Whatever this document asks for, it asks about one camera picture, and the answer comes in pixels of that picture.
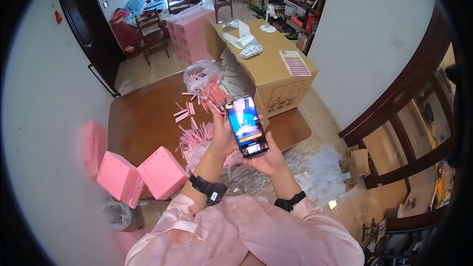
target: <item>smartphone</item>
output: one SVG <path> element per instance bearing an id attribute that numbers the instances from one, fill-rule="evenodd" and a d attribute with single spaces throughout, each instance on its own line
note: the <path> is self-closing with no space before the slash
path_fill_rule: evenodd
<path id="1" fill-rule="evenodd" d="M 228 101 L 225 103 L 225 110 L 244 158 L 269 150 L 252 97 L 244 96 Z"/>

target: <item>black wristband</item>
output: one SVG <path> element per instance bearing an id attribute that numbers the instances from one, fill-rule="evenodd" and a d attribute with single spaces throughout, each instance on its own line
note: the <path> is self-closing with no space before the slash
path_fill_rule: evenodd
<path id="1" fill-rule="evenodd" d="M 286 211 L 290 212 L 290 211 L 292 211 L 294 205 L 299 203 L 299 201 L 304 199 L 304 197 L 305 197 L 305 192 L 302 191 L 302 192 L 294 195 L 294 197 L 289 199 L 289 200 L 278 198 L 278 199 L 276 199 L 276 202 L 274 203 L 274 205 L 282 208 L 283 210 L 286 210 Z"/>
<path id="2" fill-rule="evenodd" d="M 217 204 L 222 200 L 223 195 L 227 192 L 227 186 L 221 183 L 210 183 L 202 179 L 201 176 L 194 176 L 191 174 L 189 181 L 192 183 L 192 187 L 198 192 L 202 192 L 207 196 L 206 204 L 208 206 Z"/>

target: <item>pink foam box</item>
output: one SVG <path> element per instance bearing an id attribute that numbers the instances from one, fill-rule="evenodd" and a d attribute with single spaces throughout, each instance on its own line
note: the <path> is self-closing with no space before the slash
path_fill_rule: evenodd
<path id="1" fill-rule="evenodd" d="M 118 200 L 135 208 L 144 182 L 138 169 L 125 158 L 106 151 L 97 176 L 97 182 Z"/>
<path id="2" fill-rule="evenodd" d="M 96 180 L 98 170 L 105 155 L 106 130 L 95 121 L 89 121 L 80 133 L 80 160 L 84 164 L 87 176 Z"/>
<path id="3" fill-rule="evenodd" d="M 171 152 L 159 147 L 138 167 L 139 174 L 156 199 L 168 199 L 189 176 Z"/>

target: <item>person's left hand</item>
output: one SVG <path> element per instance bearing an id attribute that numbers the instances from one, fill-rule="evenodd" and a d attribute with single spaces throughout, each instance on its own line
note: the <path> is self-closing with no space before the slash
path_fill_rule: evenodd
<path id="1" fill-rule="evenodd" d="M 222 121 L 222 117 L 215 110 L 212 109 L 213 115 L 213 137 L 209 149 L 213 149 L 223 156 L 229 156 L 233 151 L 239 150 L 237 140 L 233 135 L 230 121 Z"/>

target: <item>hand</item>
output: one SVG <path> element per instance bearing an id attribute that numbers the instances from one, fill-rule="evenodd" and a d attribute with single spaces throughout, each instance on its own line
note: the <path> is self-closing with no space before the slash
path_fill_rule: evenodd
<path id="1" fill-rule="evenodd" d="M 213 115 L 213 136 L 209 149 L 217 151 L 224 157 L 229 156 L 233 151 L 239 150 L 237 140 L 233 135 L 230 121 L 222 121 L 222 117 L 215 110 L 212 109 Z"/>
<path id="2" fill-rule="evenodd" d="M 243 164 L 256 168 L 258 171 L 271 177 L 281 168 L 287 168 L 287 164 L 281 150 L 279 150 L 276 142 L 272 138 L 271 132 L 266 134 L 266 141 L 268 143 L 269 151 L 257 157 L 244 159 Z"/>

